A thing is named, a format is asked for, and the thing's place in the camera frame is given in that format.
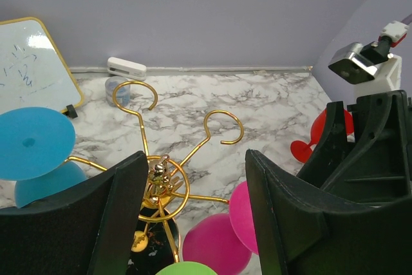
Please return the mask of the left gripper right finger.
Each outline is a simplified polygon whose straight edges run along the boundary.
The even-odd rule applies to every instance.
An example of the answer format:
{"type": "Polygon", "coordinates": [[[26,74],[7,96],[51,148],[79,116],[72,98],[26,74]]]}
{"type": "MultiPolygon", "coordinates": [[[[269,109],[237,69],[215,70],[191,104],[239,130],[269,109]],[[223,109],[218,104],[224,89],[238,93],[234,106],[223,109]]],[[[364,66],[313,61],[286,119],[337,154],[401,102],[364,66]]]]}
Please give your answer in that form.
{"type": "Polygon", "coordinates": [[[263,274],[410,274],[411,198],[339,198],[249,149],[245,171],[263,274]]]}

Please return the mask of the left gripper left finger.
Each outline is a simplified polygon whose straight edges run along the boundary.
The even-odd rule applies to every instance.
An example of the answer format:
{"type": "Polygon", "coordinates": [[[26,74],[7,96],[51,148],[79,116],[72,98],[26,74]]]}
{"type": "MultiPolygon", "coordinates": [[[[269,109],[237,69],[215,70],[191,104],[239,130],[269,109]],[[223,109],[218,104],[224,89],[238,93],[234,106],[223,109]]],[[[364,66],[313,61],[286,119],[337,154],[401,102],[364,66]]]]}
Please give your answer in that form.
{"type": "Polygon", "coordinates": [[[23,208],[1,209],[1,274],[125,274],[147,181],[138,151],[23,208]]]}

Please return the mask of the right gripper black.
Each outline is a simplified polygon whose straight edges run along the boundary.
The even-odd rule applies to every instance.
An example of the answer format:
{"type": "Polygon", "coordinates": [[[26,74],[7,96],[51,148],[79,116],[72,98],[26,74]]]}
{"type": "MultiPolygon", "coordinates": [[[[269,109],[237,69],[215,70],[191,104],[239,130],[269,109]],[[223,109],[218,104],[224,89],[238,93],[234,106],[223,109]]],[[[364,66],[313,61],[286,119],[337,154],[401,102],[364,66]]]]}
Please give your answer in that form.
{"type": "Polygon", "coordinates": [[[319,143],[297,177],[355,203],[390,203],[411,194],[411,124],[404,91],[359,97],[355,143],[346,132],[344,104],[326,106],[319,143]]]}

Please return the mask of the red wine glass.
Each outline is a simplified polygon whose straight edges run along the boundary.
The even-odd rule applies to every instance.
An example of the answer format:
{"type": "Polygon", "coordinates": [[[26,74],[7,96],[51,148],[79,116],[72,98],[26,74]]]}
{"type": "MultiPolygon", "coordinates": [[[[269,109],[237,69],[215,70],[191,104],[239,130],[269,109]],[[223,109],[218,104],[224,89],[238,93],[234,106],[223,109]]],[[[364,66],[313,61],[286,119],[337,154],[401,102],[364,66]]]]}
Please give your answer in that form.
{"type": "MultiPolygon", "coordinates": [[[[346,135],[349,136],[354,132],[353,117],[351,113],[344,110],[344,119],[346,125],[346,135]]],[[[320,115],[314,120],[310,130],[310,141],[306,143],[302,140],[295,140],[290,145],[291,154],[294,158],[306,163],[313,153],[312,146],[317,145],[320,141],[321,135],[326,123],[326,110],[322,111],[320,115]]]]}

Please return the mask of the pink wine glass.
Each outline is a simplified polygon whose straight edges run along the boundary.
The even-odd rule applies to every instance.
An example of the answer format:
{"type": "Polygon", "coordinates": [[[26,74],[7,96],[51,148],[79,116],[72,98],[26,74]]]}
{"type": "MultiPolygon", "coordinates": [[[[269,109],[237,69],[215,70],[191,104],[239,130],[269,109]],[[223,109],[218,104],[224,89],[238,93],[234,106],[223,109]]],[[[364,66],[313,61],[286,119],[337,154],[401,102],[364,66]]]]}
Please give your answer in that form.
{"type": "Polygon", "coordinates": [[[241,274],[253,254],[259,254],[258,245],[248,185],[242,182],[232,192],[228,213],[211,215],[187,233],[182,256],[217,274],[241,274]]]}

